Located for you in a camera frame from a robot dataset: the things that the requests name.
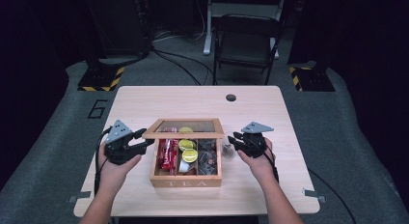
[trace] yellow and black tape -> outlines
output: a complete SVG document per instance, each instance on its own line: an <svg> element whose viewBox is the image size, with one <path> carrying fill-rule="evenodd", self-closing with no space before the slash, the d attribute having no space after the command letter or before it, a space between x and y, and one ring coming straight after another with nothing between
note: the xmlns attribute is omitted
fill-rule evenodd
<svg viewBox="0 0 409 224"><path fill-rule="evenodd" d="M303 91L303 88L300 83L300 79L297 76L296 70L310 70L311 68L289 68L289 72L291 73L292 82L294 83L295 89L297 91Z"/></svg>
<svg viewBox="0 0 409 224"><path fill-rule="evenodd" d="M120 82L121 76L123 75L123 70L124 68L120 68L117 71L117 74L109 87L78 87L78 91L113 91Z"/></svg>

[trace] forearm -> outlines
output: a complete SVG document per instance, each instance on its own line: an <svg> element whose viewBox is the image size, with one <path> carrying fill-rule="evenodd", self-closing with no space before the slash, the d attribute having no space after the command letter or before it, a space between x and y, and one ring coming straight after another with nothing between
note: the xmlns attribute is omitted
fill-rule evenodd
<svg viewBox="0 0 409 224"><path fill-rule="evenodd" d="M108 223L114 199L115 195L110 195L99 190L82 217L80 224Z"/></svg>
<svg viewBox="0 0 409 224"><path fill-rule="evenodd" d="M270 224L303 223L272 175L265 175L258 179L258 181L264 193Z"/></svg>

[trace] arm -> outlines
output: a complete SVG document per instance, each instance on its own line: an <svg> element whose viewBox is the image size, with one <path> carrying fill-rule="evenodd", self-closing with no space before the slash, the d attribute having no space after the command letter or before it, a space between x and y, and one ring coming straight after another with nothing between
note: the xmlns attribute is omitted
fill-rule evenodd
<svg viewBox="0 0 409 224"><path fill-rule="evenodd" d="M104 154L105 143L99 147L99 169L106 159ZM103 223L109 222L111 209L115 196L120 191L126 179L127 173L141 160L140 155L136 155L123 165L116 165L106 161L101 170L99 190L80 223Z"/></svg>
<svg viewBox="0 0 409 224"><path fill-rule="evenodd" d="M270 158L272 158L273 154L270 150L272 150L273 145L267 138L265 138L265 143L268 146L265 152ZM261 186L265 197L265 204L267 206L269 223L303 223L274 178L273 169L267 158L264 155L257 158L251 158L242 151L238 151L238 155L250 166L250 170Z"/></svg>

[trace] chair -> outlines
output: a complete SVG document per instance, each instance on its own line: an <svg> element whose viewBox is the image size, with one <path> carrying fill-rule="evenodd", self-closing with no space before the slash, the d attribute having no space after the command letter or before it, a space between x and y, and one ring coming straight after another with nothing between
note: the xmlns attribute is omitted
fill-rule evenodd
<svg viewBox="0 0 409 224"><path fill-rule="evenodd" d="M264 84L268 84L280 37L280 23L270 17L225 14L215 26L213 85L217 67L222 64L268 69ZM270 39L275 39L271 47Z"/></svg>

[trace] gray carpet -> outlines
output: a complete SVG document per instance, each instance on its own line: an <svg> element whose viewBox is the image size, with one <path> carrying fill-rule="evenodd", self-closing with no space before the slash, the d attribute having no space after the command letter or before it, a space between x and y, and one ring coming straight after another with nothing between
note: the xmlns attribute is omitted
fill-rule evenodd
<svg viewBox="0 0 409 224"><path fill-rule="evenodd" d="M269 84L279 86L283 92L308 167L336 190L357 223L409 223L408 212L395 192L393 181L357 126L354 107L342 79L328 70L336 89L334 93L295 90L286 64L293 32L285 30L279 45L280 59L275 62ZM195 42L170 38L153 45L211 67L212 56L203 55L204 42L204 37ZM211 84L211 74L205 82L207 72L203 66L175 59L201 83ZM78 222L79 218L73 215L75 203L69 203L68 198L81 189L96 140L117 91L77 91L77 83L85 70L85 63L67 68L69 85L64 98L31 152L0 193L0 223ZM218 82L230 85L263 80L257 72L252 75L250 82L233 82L228 68L224 68L220 76L228 80ZM119 86L194 84L182 69L151 53L146 59L125 68ZM101 100L98 106L105 107L101 118L87 119L97 100ZM341 200L329 187L314 175L312 180L315 190L325 196L327 202L320 204L317 214L302 215L303 220L306 223L352 223ZM260 216L259 222L267 223L266 216Z"/></svg>

